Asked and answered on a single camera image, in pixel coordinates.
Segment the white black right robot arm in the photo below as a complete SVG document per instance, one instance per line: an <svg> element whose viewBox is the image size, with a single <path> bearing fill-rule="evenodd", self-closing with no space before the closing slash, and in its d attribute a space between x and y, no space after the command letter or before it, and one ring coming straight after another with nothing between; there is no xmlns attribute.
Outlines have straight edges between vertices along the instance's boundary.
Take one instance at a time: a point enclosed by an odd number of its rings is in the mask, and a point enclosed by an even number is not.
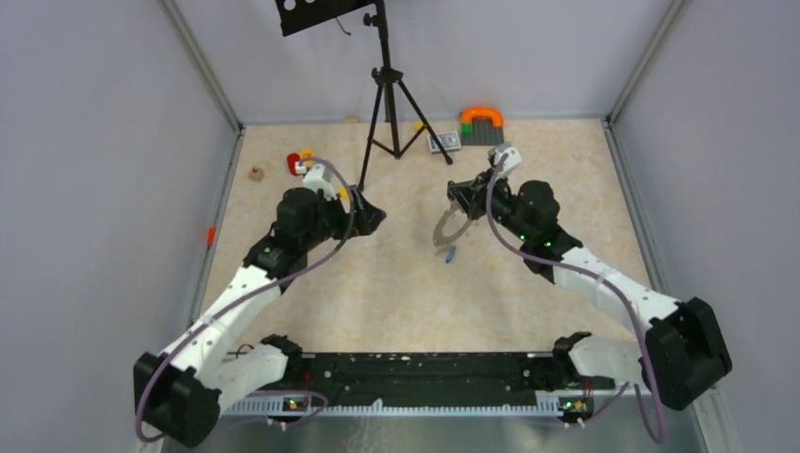
<svg viewBox="0 0 800 453"><path fill-rule="evenodd" d="M446 196L468 220L487 218L519 238L514 252L532 273L587 298L635 337L571 337L566 355L553 363L560 386L577 389L590 377L612 378L644 386L664 406L681 411L732 371L708 302L660 294L602 262L558 224L560 205L548 183L530 180L514 193L504 178L489 182L488 172L450 181Z"/></svg>

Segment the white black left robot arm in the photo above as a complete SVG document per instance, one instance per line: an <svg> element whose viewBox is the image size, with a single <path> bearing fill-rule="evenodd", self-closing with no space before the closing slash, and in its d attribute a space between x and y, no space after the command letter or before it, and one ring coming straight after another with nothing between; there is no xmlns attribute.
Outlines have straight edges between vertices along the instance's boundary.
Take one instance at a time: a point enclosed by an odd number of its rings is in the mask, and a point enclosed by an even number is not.
<svg viewBox="0 0 800 453"><path fill-rule="evenodd" d="M240 359L226 356L255 318L300 276L321 266L308 254L327 240L342 247L373 234L384 210L351 187L350 208L323 189L292 188L282 195L268 233L245 255L225 290L178 339L134 364L135 427L141 441L170 437L195 447L213 431L220 415L261 387L290 390L301 381L302 364L277 346L260 344Z"/></svg>

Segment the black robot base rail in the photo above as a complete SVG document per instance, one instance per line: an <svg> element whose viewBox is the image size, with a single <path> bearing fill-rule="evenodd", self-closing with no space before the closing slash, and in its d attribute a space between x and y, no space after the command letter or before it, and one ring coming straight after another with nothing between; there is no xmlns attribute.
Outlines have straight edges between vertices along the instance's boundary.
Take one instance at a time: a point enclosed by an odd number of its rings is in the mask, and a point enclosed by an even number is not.
<svg viewBox="0 0 800 453"><path fill-rule="evenodd" d="M537 406L541 393L567 391L576 396L558 411L587 413L592 391L615 387L611 378L579 375L563 351L310 353L275 334L261 344L288 357L284 377L266 390L310 391L330 411L516 409Z"/></svg>

